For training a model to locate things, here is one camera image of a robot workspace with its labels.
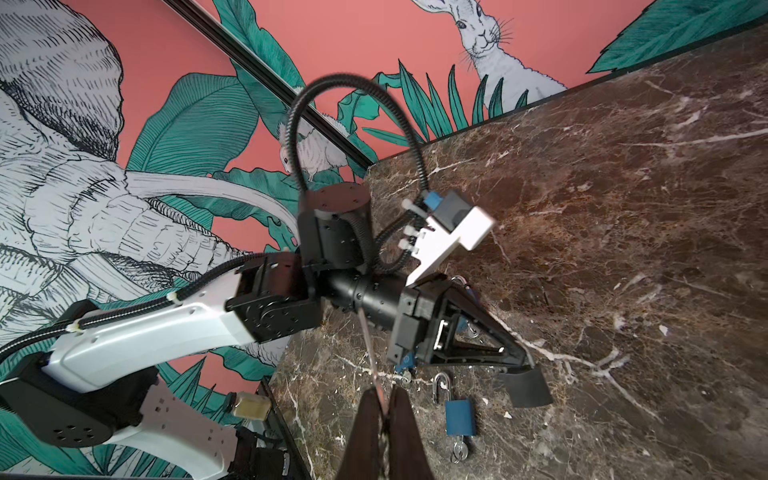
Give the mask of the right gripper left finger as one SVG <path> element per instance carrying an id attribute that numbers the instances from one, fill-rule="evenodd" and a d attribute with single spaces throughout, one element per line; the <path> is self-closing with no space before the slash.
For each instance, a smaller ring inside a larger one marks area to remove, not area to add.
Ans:
<path id="1" fill-rule="evenodd" d="M 338 480 L 377 480 L 382 466 L 379 440 L 384 425 L 383 410 L 375 387 L 367 389 L 359 403 L 348 438 Z"/>

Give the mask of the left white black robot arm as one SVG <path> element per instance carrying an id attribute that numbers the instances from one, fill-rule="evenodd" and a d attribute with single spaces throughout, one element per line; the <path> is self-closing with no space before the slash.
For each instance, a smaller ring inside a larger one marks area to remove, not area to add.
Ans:
<path id="1" fill-rule="evenodd" d="M 426 189 L 402 205 L 400 246 L 418 261 L 412 273 L 379 260 L 366 187 L 302 189 L 298 250 L 227 261 L 142 305 L 106 312 L 83 300 L 54 326 L 3 347 L 9 357 L 53 340 L 3 379 L 2 407 L 57 447 L 124 445 L 195 479 L 292 479 L 298 466 L 278 440 L 206 417 L 172 394 L 157 367 L 318 327 L 323 301 L 389 331 L 392 362 L 497 367 L 515 406 L 549 404 L 541 368 L 526 349 L 470 290 L 437 272 L 455 248 L 477 247 L 493 219 L 455 192 Z"/>

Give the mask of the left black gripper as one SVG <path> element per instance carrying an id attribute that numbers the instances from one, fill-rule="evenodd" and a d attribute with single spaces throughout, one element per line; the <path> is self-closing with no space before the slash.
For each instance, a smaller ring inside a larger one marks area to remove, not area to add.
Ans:
<path id="1" fill-rule="evenodd" d="M 386 358 L 400 364 L 531 369 L 528 351 L 480 303 L 468 286 L 427 279 L 400 296 Z"/>

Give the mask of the black padlock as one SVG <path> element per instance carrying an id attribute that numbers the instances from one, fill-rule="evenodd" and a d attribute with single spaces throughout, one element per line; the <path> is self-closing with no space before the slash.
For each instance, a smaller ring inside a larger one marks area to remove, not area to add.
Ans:
<path id="1" fill-rule="evenodd" d="M 537 408 L 553 403 L 540 365 L 517 373 L 500 373 L 499 379 L 515 408 Z"/>

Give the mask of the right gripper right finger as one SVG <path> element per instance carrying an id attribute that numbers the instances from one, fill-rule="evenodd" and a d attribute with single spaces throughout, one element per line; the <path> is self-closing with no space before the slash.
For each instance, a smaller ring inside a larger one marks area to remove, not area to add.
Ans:
<path id="1" fill-rule="evenodd" d="M 407 391 L 394 386 L 389 400 L 389 478 L 434 480 Z"/>

